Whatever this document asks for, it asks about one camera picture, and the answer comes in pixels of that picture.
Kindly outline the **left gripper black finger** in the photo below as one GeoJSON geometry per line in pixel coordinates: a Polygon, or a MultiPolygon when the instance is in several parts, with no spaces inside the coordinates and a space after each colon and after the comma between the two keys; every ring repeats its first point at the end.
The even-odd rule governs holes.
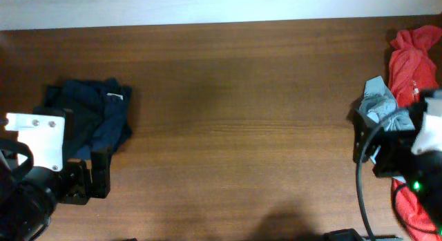
{"type": "Polygon", "coordinates": [[[111,190],[110,164],[112,148],[110,146],[91,153],[92,197],[104,199],[111,190]]]}
{"type": "Polygon", "coordinates": [[[65,119],[64,139],[71,140],[73,138],[74,112],[71,109],[35,107],[32,113],[35,115],[63,117],[65,119]]]}

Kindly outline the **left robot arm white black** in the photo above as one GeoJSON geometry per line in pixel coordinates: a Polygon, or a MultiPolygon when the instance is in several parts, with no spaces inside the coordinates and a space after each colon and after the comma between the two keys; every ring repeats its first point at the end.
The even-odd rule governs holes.
{"type": "Polygon", "coordinates": [[[1,140],[1,239],[36,240],[50,225],[58,204],[85,205],[111,190],[112,148],[74,161],[82,137],[67,108],[37,107],[31,114],[7,113],[3,126],[15,140],[1,140]]]}

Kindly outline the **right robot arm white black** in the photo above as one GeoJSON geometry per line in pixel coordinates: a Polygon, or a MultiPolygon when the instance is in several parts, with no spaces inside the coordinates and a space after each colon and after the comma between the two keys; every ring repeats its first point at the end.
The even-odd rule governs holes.
{"type": "Polygon", "coordinates": [[[342,229],[324,235],[325,240],[384,240],[374,235],[370,226],[362,186],[362,166],[371,157],[376,158],[373,173],[376,177],[400,175],[405,183],[392,193],[392,208],[396,211],[398,192],[411,190],[418,203],[430,217],[432,229],[422,229],[405,218],[399,221],[417,231],[441,235],[441,115],[435,111],[400,108],[375,122],[360,110],[353,113],[355,130],[353,161],[356,164],[356,194],[363,224],[367,231],[362,236],[355,229],[342,229]],[[385,131],[383,124],[389,118],[408,113],[417,128],[414,131],[385,131]]]}

